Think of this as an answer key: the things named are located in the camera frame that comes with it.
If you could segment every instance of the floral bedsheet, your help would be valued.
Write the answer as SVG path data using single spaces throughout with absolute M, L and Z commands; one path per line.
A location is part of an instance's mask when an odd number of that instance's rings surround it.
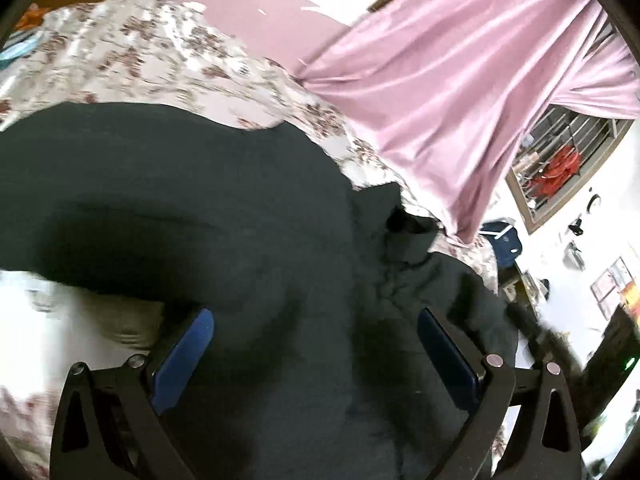
M 39 47 L 0 72 L 0 135 L 20 118 L 64 101 L 165 104 L 249 130 L 289 121 L 324 149 L 354 187 L 398 182 L 406 209 L 430 215 L 402 177 L 353 135 L 347 119 L 336 108 L 299 86 L 276 62 L 247 54 L 241 41 L 209 27 L 187 6 L 165 0 L 80 4 L 48 14 L 42 30 Z M 460 247 L 440 234 L 430 250 L 450 254 L 471 266 L 489 289 L 497 291 L 495 257 L 484 238 L 478 237 L 471 247 Z M 88 315 L 90 305 L 104 298 L 21 273 L 4 272 L 2 276 L 0 306 L 19 298 L 16 312 L 30 311 L 26 317 L 14 313 L 2 320 L 7 330 L 21 333 L 23 340 L 46 340 L 50 336 L 47 320 L 62 320 L 58 331 L 53 331 L 60 339 L 61 330 L 66 333 L 70 324 L 77 327 L 79 319 L 90 317 L 97 326 L 82 325 L 84 332 L 74 329 L 73 333 L 84 333 L 86 342 L 92 338 L 102 341 L 103 358 L 97 360 L 106 367 L 122 364 L 132 348 L 148 348 L 154 341 L 153 327 L 161 316 L 157 305 L 117 299 L 119 316 L 124 312 L 148 314 L 149 309 L 153 312 L 150 317 L 134 314 L 123 331 L 110 326 L 106 317 L 100 322 Z M 56 290 L 65 291 L 62 300 Z M 151 329 L 142 319 L 152 319 Z M 33 325 L 40 332 L 32 330 Z M 134 336 L 127 338 L 123 333 Z M 12 354 L 7 345 L 0 341 L 0 354 Z M 47 348 L 49 354 L 57 351 L 65 349 Z M 46 380 L 31 388 L 20 384 L 10 388 L 0 376 L 0 431 L 34 478 L 48 478 L 52 414 L 71 362 L 70 358 L 60 359 L 58 374 L 45 374 Z

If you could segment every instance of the black bracket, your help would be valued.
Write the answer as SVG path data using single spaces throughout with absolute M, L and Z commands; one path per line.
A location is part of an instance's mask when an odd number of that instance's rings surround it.
M 494 478 L 579 480 L 580 440 L 568 388 L 555 363 L 512 368 L 482 355 L 440 311 L 425 308 L 418 336 L 455 404 L 469 418 L 428 480 L 474 480 L 510 406 L 520 415 Z M 158 416 L 174 406 L 213 336 L 196 311 L 149 356 L 120 368 L 69 371 L 54 428 L 52 480 L 196 480 Z

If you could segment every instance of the black metal frame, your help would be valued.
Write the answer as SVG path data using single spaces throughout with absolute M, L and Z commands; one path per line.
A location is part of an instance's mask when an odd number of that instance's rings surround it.
M 454 396 L 470 416 L 429 479 L 475 479 L 508 407 L 514 405 L 522 406 L 520 416 L 494 478 L 580 479 L 577 423 L 560 368 L 512 368 L 500 356 L 483 356 L 437 309 L 425 309 L 420 318 L 420 338 L 449 391 L 464 386 L 478 396 L 477 403 L 469 396 Z M 90 371 L 82 363 L 71 368 L 54 428 L 52 480 L 196 480 L 150 402 L 152 375 L 188 326 L 181 326 L 148 358 L 137 354 L 109 370 Z M 127 435 L 132 436 L 129 446 Z

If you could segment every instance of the bed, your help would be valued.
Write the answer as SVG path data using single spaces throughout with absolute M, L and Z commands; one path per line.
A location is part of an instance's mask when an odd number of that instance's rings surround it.
M 0 72 L 0 134 L 61 102 L 183 108 L 255 130 L 295 124 L 356 188 L 398 182 L 412 214 L 429 216 L 348 121 L 278 63 L 252 57 L 196 10 L 165 0 L 106 0 L 46 16 L 39 47 Z M 464 248 L 439 235 L 430 251 L 456 257 L 497 291 L 488 241 Z M 22 272 L 0 274 L 0 433 L 32 478 L 49 477 L 54 416 L 68 368 L 120 365 L 158 336 L 162 305 L 98 296 Z

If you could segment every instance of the silver screw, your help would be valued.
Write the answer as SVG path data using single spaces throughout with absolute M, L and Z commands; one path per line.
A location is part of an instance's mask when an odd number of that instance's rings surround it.
M 146 357 L 142 354 L 132 355 L 127 359 L 127 363 L 131 368 L 140 368 L 145 363 Z
M 560 375 L 560 367 L 556 363 L 547 363 L 546 369 L 549 371 L 550 374 Z
M 498 354 L 489 354 L 486 357 L 486 361 L 494 368 L 500 368 L 504 364 L 504 361 Z
M 82 363 L 76 363 L 71 367 L 71 373 L 73 375 L 79 375 L 82 372 L 84 372 L 84 364 Z

